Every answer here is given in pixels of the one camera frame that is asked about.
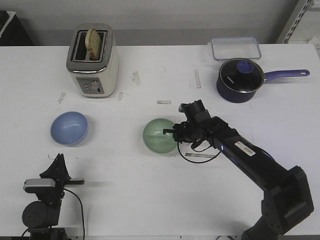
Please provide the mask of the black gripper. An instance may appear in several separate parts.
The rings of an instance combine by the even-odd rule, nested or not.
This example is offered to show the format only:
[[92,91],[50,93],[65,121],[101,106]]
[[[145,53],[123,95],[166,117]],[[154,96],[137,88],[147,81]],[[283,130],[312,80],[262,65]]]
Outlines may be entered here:
[[198,141],[210,142],[210,136],[208,134],[208,127],[206,124],[208,121],[203,121],[197,124],[193,124],[189,121],[183,121],[176,123],[173,129],[164,128],[163,134],[173,134],[173,139],[176,142],[193,143]]
[[85,180],[83,178],[71,178],[66,167],[66,162],[63,154],[58,154],[52,164],[47,170],[39,174],[41,185],[40,193],[56,193],[61,192],[65,186],[84,185]]

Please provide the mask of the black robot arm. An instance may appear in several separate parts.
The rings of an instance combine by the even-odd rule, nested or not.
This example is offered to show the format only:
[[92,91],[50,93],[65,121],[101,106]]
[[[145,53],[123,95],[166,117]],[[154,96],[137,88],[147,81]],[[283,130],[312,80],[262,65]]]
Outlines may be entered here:
[[39,178],[27,179],[23,190],[35,194],[37,200],[29,203],[22,213],[22,222],[30,233],[30,240],[70,240],[64,227],[57,227],[65,192],[78,195],[66,186],[83,185],[83,178],[71,178],[62,153],[57,154],[49,168]]
[[299,166],[285,169],[221,118],[215,116],[199,123],[184,121],[163,133],[172,133],[179,143],[207,141],[263,190],[262,216],[242,234],[243,240],[276,240],[314,211],[304,170]]

